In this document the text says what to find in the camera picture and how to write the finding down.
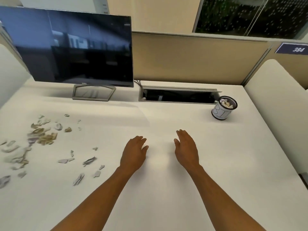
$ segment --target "desk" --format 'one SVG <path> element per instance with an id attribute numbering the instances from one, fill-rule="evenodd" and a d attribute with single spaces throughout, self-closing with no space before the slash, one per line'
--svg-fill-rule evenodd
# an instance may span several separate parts
<path id="1" fill-rule="evenodd" d="M 0 176 L 12 176 L 0 190 L 1 230 L 50 230 L 110 177 L 127 141 L 143 135 L 150 146 L 147 159 L 125 186 L 104 230 L 214 231 L 194 183 L 175 158 L 179 128 L 194 138 L 207 173 L 265 229 L 307 230 L 308 191 L 242 86 L 141 83 L 217 88 L 235 98 L 238 108 L 219 121 L 211 115 L 213 105 L 138 102 L 137 85 L 118 87 L 109 102 L 99 102 L 72 100 L 72 84 L 29 79 L 0 110 L 0 137 L 25 145 L 39 114 L 73 131 L 59 132 L 52 145 L 33 145 L 22 179 L 0 162 Z M 70 150 L 75 160 L 57 163 Z M 6 154 L 0 152 L 1 158 Z M 83 167 L 94 155 L 98 159 Z M 100 177 L 92 178 L 101 164 L 106 167 Z M 73 187 L 82 172 L 83 181 Z"/>

